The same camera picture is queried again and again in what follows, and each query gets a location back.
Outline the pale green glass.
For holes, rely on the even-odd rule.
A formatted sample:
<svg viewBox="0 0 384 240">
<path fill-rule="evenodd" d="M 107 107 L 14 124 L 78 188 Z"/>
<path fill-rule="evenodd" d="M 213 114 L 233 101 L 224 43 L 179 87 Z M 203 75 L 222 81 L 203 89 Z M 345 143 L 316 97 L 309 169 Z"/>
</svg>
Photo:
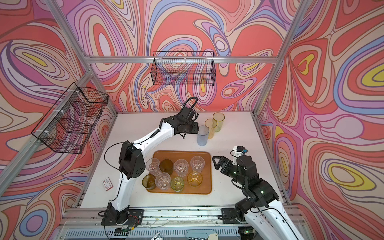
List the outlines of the pale green glass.
<svg viewBox="0 0 384 240">
<path fill-rule="evenodd" d="M 185 183 L 183 178 L 175 177 L 171 180 L 171 188 L 175 192 L 179 193 L 184 189 Z"/>
</svg>

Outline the short amber textured glass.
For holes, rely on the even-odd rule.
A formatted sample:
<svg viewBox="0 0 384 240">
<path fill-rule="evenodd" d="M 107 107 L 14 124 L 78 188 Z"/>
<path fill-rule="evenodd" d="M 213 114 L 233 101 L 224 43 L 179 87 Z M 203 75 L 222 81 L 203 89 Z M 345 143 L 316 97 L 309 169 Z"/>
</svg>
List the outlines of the short amber textured glass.
<svg viewBox="0 0 384 240">
<path fill-rule="evenodd" d="M 142 179 L 142 186 L 146 190 L 153 190 L 154 188 L 156 188 L 156 177 L 152 174 L 144 176 Z"/>
</svg>

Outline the tall yellow glass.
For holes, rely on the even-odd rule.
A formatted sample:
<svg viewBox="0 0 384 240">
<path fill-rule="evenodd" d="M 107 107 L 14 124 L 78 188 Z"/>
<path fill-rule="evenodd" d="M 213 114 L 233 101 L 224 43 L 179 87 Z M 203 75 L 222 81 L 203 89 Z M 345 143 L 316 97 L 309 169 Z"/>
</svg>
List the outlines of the tall yellow glass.
<svg viewBox="0 0 384 240">
<path fill-rule="evenodd" d="M 217 125 L 218 123 L 214 119 L 205 120 L 205 126 L 209 129 L 208 139 L 212 139 L 214 137 Z"/>
</svg>

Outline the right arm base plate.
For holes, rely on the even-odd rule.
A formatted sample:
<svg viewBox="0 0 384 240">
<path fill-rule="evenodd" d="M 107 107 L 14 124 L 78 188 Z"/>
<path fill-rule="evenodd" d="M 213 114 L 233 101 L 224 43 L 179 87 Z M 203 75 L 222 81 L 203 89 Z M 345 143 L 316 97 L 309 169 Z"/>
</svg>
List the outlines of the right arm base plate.
<svg viewBox="0 0 384 240">
<path fill-rule="evenodd" d="M 222 208 L 218 219 L 221 220 L 225 225 L 240 223 L 238 221 L 238 212 L 235 208 Z"/>
</svg>

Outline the tall olive textured glass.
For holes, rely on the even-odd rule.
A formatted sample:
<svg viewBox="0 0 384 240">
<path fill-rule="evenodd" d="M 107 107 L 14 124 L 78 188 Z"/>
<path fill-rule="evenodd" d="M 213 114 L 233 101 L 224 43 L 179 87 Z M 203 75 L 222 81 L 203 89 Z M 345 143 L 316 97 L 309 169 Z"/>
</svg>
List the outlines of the tall olive textured glass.
<svg viewBox="0 0 384 240">
<path fill-rule="evenodd" d="M 164 159 L 160 162 L 159 168 L 162 173 L 167 173 L 171 176 L 174 171 L 174 163 L 169 159 Z"/>
</svg>

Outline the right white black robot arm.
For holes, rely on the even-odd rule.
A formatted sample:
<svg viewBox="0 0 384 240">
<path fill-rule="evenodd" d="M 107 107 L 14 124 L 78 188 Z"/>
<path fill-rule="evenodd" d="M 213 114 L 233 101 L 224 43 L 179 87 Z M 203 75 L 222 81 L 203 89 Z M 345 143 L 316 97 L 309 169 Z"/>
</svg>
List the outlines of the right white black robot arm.
<svg viewBox="0 0 384 240">
<path fill-rule="evenodd" d="M 236 163 L 224 156 L 212 157 L 214 167 L 241 185 L 244 199 L 235 203 L 232 219 L 251 225 L 264 240 L 302 240 L 277 192 L 257 171 L 252 157 L 242 155 Z"/>
</svg>

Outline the brown plastic tray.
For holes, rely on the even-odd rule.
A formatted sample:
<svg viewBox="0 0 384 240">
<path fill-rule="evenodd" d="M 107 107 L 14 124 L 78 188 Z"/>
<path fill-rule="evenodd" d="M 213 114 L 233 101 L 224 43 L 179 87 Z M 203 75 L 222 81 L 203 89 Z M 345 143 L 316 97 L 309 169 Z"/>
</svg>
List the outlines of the brown plastic tray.
<svg viewBox="0 0 384 240">
<path fill-rule="evenodd" d="M 201 156 L 205 160 L 205 167 L 202 170 L 201 174 L 203 176 L 203 182 L 198 187 L 192 187 L 187 182 L 187 176 L 190 172 L 193 172 L 190 160 L 192 157 Z M 208 195 L 212 191 L 212 171 L 211 171 L 211 155 L 208 152 L 194 152 L 194 151 L 156 151 L 152 158 L 157 158 L 160 162 L 164 159 L 169 159 L 175 163 L 179 159 L 184 159 L 189 163 L 189 170 L 186 177 L 183 178 L 185 186 L 184 189 L 179 192 L 181 194 L 195 194 L 195 195 Z M 175 171 L 171 175 L 171 179 L 178 177 Z M 175 194 L 174 190 L 170 187 L 169 189 L 162 191 L 159 188 L 154 188 L 153 190 L 147 190 L 151 193 L 168 193 Z"/>
</svg>

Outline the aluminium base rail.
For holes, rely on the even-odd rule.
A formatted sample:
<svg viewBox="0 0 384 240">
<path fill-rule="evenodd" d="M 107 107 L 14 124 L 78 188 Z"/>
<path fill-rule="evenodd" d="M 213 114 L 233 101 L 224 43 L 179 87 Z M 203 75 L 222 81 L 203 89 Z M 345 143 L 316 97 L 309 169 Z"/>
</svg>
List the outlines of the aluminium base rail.
<svg viewBox="0 0 384 240">
<path fill-rule="evenodd" d="M 118 231 L 137 234 L 141 229 L 158 229 L 162 227 L 222 227 L 226 225 L 241 226 L 249 225 L 245 222 L 239 224 L 224 224 L 218 219 L 222 208 L 233 208 L 231 206 L 197 206 L 197 207 L 140 207 L 144 215 L 142 224 L 137 227 L 131 226 L 103 226 L 102 218 L 98 213 L 104 211 L 100 208 L 70 209 L 65 212 L 60 223 L 58 236 L 63 238 L 69 236 L 70 231 L 75 231 L 74 238 L 112 238 Z M 304 238 L 310 237 L 307 222 L 297 207 L 284 206 L 288 216 L 300 231 Z"/>
</svg>

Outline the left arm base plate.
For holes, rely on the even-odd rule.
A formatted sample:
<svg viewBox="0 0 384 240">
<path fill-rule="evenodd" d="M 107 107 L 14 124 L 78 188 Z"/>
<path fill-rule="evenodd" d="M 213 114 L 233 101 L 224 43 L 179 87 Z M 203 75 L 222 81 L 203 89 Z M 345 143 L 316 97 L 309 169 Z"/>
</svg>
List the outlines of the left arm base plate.
<svg viewBox="0 0 384 240">
<path fill-rule="evenodd" d="M 113 216 L 110 211 L 101 211 L 98 216 L 102 218 L 103 226 L 131 226 L 137 227 L 142 224 L 144 215 L 143 209 L 123 211 Z"/>
</svg>

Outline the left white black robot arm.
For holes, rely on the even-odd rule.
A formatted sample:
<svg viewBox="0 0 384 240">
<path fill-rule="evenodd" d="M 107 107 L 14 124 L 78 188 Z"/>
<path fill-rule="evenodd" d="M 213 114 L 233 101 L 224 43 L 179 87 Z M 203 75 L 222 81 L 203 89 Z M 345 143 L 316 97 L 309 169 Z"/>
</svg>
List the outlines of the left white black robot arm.
<svg viewBox="0 0 384 240">
<path fill-rule="evenodd" d="M 103 225 L 122 225 L 129 218 L 130 198 L 137 178 L 146 168 L 144 158 L 160 143 L 175 136 L 183 138 L 187 134 L 197 134 L 199 124 L 196 122 L 199 114 L 193 107 L 183 106 L 178 114 L 163 118 L 159 127 L 146 136 L 133 141 L 122 143 L 119 156 L 120 177 L 117 196 L 109 201 L 104 212 Z"/>
</svg>

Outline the small red white card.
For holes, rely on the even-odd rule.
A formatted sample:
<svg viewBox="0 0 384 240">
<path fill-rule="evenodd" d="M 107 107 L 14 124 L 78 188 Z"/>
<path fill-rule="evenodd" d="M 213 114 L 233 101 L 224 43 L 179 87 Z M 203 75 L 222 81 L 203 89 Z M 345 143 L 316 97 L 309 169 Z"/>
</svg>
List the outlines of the small red white card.
<svg viewBox="0 0 384 240">
<path fill-rule="evenodd" d="M 103 184 L 105 191 L 109 191 L 114 187 L 109 177 L 102 180 L 102 184 Z"/>
</svg>

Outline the tall clear glass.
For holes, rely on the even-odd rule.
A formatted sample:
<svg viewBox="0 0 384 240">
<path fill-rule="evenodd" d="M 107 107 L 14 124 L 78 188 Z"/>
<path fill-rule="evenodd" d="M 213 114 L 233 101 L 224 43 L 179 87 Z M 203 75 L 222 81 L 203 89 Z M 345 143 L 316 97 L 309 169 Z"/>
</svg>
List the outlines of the tall clear glass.
<svg viewBox="0 0 384 240">
<path fill-rule="evenodd" d="M 176 174 L 184 178 L 187 176 L 189 170 L 189 163 L 184 159 L 179 159 L 174 163 L 174 171 Z"/>
</svg>

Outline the tall light green glass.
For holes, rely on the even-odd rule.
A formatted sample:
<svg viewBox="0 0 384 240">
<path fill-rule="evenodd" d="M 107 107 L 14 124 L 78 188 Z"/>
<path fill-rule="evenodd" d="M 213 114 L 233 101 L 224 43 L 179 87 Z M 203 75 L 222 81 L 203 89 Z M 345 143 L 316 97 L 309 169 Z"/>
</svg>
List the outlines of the tall light green glass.
<svg viewBox="0 0 384 240">
<path fill-rule="evenodd" d="M 222 129 L 225 120 L 225 115 L 223 113 L 216 112 L 213 114 L 213 119 L 217 122 L 215 132 L 219 132 Z"/>
</svg>

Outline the blue textured glass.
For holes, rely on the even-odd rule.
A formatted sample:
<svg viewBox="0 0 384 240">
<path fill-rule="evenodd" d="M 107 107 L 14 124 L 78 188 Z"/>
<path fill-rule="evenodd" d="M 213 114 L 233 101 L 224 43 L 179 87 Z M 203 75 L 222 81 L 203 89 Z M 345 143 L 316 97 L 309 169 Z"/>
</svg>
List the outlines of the blue textured glass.
<svg viewBox="0 0 384 240">
<path fill-rule="evenodd" d="M 199 126 L 199 130 L 197 133 L 197 143 L 199 146 L 205 146 L 208 142 L 210 130 L 206 126 Z"/>
</svg>

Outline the clear faceted glass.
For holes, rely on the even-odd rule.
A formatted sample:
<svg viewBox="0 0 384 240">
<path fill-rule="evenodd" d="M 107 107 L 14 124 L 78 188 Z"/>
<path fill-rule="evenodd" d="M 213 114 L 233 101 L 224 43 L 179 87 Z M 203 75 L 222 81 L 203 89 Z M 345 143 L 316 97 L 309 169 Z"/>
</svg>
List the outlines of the clear faceted glass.
<svg viewBox="0 0 384 240">
<path fill-rule="evenodd" d="M 160 160 L 157 158 L 151 158 L 146 162 L 146 169 L 150 174 L 157 176 L 162 173 L 160 169 Z"/>
</svg>

